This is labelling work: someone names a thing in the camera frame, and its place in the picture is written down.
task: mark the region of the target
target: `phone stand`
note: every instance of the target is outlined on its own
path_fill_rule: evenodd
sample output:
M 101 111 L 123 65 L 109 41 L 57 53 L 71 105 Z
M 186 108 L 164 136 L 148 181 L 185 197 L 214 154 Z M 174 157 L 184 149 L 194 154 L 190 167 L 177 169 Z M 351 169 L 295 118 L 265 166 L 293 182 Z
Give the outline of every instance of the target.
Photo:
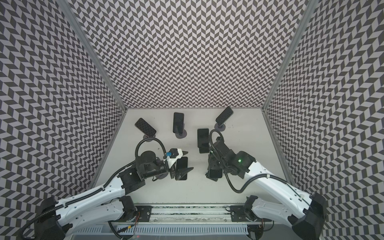
M 184 124 L 183 124 L 183 134 L 175 133 L 175 136 L 178 139 L 182 139 L 182 138 L 185 138 L 187 136 L 187 131 L 184 129 Z
M 215 124 L 215 129 L 219 132 L 222 132 L 225 130 L 225 124 L 222 124 L 221 126 L 218 125 L 218 123 Z
M 143 136 L 143 139 L 147 139 L 147 138 L 149 138 L 147 135 L 145 135 L 144 134 L 144 136 Z

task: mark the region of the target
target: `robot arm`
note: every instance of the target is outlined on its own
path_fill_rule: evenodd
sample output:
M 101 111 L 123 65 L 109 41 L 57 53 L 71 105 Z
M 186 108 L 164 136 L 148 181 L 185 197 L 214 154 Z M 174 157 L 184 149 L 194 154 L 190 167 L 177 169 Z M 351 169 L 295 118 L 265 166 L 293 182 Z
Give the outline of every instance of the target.
M 220 135 L 215 143 L 212 141 L 213 132 L 218 132 Z M 240 151 L 235 154 L 225 145 L 223 135 L 219 131 L 212 130 L 209 136 L 207 178 L 217 181 L 224 172 L 233 191 L 241 193 L 253 182 L 281 202 L 276 204 L 264 201 L 257 196 L 250 196 L 243 207 L 248 219 L 254 221 L 257 218 L 267 218 L 285 224 L 303 240 L 314 240 L 320 237 L 328 206 L 322 195 L 318 193 L 311 195 L 295 188 L 286 180 L 273 175 L 246 152 Z M 228 173 L 246 180 L 240 190 L 234 188 Z
M 105 184 L 59 201 L 55 201 L 54 197 L 42 201 L 36 208 L 36 217 L 19 230 L 17 239 L 25 239 L 23 233 L 32 223 L 35 223 L 36 240 L 62 240 L 66 235 L 98 222 L 132 220 L 137 208 L 131 197 L 126 195 L 144 186 L 146 178 L 162 179 L 170 173 L 172 179 L 179 180 L 193 169 L 177 169 L 175 164 L 187 152 L 181 149 L 166 152 L 161 141 L 151 139 L 160 143 L 164 152 L 163 160 L 152 151 L 138 156 L 140 145 L 148 139 L 139 142 L 135 161 L 120 168 Z

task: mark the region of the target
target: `chevron pattern wall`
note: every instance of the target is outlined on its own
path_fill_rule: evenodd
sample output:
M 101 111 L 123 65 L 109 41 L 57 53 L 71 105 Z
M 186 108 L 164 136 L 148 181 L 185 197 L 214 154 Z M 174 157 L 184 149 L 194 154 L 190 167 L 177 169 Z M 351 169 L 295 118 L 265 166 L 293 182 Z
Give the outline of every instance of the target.
M 308 0 L 69 0 L 127 107 L 262 106 Z
M 122 110 L 54 2 L 1 0 L 0 32 L 0 239 L 15 239 L 42 199 L 87 189 Z
M 384 1 L 321 0 L 267 109 L 326 239 L 383 239 Z

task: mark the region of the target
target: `smartphone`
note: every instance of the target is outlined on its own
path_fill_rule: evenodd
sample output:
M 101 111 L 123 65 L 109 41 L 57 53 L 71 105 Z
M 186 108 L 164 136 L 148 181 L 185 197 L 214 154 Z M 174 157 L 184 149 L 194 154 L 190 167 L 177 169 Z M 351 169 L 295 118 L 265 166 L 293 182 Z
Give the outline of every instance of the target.
M 219 126 L 223 125 L 225 121 L 233 114 L 231 107 L 224 109 L 222 113 L 216 118 L 216 122 Z
M 184 113 L 173 114 L 173 133 L 183 134 Z
M 200 153 L 208 153 L 209 129 L 208 128 L 199 128 L 197 130 L 197 147 L 199 148 Z
M 155 136 L 156 130 L 149 125 L 144 119 L 140 118 L 136 123 L 135 127 L 137 127 L 140 131 L 142 131 L 147 137 Z
M 187 168 L 188 167 L 188 157 L 181 157 L 180 159 L 177 160 L 176 162 L 176 171 L 181 168 Z M 180 178 L 179 180 L 187 180 L 187 175 L 186 174 L 184 177 Z

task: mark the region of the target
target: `white table surface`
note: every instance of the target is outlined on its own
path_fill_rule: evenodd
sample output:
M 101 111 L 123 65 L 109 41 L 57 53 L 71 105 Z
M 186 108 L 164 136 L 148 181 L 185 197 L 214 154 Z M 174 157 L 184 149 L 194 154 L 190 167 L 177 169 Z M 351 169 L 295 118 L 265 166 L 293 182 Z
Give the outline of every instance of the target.
M 186 155 L 188 167 L 194 167 L 194 170 L 188 173 L 186 181 L 175 181 L 169 175 L 155 182 L 147 179 L 145 186 L 129 194 L 135 203 L 233 204 L 244 203 L 249 195 L 277 202 L 255 183 L 250 184 L 243 193 L 237 194 L 231 190 L 224 175 L 217 182 L 205 177 L 208 153 L 199 153 L 197 129 L 213 129 L 215 119 L 222 111 L 223 109 L 129 109 L 96 186 L 106 182 L 117 169 L 134 160 L 136 145 L 144 135 L 134 124 L 139 118 L 143 118 L 156 129 L 156 137 L 163 142 L 167 151 L 170 148 L 181 148 L 189 152 Z M 235 153 L 247 152 L 276 176 L 285 179 L 261 109 L 233 111 L 234 114 L 225 123 L 226 130 L 222 132 L 226 145 Z M 174 112 L 185 115 L 184 129 L 187 131 L 187 137 L 183 139 L 177 139 L 172 132 Z M 217 136 L 216 133 L 213 135 L 214 141 Z M 155 141 L 143 143 L 139 155 L 147 150 L 155 152 L 160 158 L 163 156 L 159 144 Z M 237 189 L 245 182 L 238 176 L 229 176 Z

